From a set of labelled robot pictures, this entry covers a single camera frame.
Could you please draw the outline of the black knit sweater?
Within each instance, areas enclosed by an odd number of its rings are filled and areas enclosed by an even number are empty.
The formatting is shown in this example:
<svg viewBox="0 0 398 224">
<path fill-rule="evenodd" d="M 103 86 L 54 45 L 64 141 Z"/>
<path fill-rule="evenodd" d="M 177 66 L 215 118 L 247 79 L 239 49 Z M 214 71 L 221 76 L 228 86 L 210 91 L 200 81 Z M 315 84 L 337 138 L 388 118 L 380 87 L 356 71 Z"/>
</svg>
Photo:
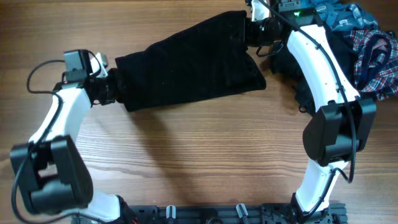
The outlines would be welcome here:
<svg viewBox="0 0 398 224">
<path fill-rule="evenodd" d="M 228 11 L 116 58 L 118 101 L 129 111 L 263 90 L 244 42 L 246 11 Z"/>
</svg>

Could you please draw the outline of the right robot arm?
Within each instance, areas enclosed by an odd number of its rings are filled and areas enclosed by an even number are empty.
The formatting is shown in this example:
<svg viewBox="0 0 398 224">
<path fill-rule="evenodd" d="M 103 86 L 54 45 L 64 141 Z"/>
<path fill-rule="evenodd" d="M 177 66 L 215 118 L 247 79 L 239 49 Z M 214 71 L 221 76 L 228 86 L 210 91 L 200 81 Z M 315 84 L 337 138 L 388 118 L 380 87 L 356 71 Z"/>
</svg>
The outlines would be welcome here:
<svg viewBox="0 0 398 224">
<path fill-rule="evenodd" d="M 251 8 L 245 43 L 261 49 L 276 41 L 297 61 L 308 84 L 315 113 L 303 131 L 308 165 L 283 216 L 287 223 L 314 223 L 328 217 L 337 178 L 352 183 L 356 154 L 368 139 L 376 104 L 362 99 L 333 55 L 318 12 L 300 1 L 246 1 Z"/>
</svg>

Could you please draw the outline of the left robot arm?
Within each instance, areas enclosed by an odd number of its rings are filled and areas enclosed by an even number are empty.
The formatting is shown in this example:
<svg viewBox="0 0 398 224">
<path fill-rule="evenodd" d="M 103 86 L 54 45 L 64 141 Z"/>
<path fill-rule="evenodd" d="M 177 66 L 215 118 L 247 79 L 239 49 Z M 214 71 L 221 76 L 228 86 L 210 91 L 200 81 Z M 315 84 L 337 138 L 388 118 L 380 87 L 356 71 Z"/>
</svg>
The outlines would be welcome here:
<svg viewBox="0 0 398 224">
<path fill-rule="evenodd" d="M 13 146 L 15 173 L 11 206 L 22 223 L 17 196 L 32 215 L 51 215 L 54 223 L 138 223 L 136 213 L 119 195 L 93 188 L 91 175 L 75 146 L 81 122 L 94 105 L 108 105 L 117 98 L 117 81 L 106 68 L 105 54 L 71 50 L 63 54 L 66 70 L 53 90 L 52 105 L 40 128 L 24 144 Z"/>
</svg>

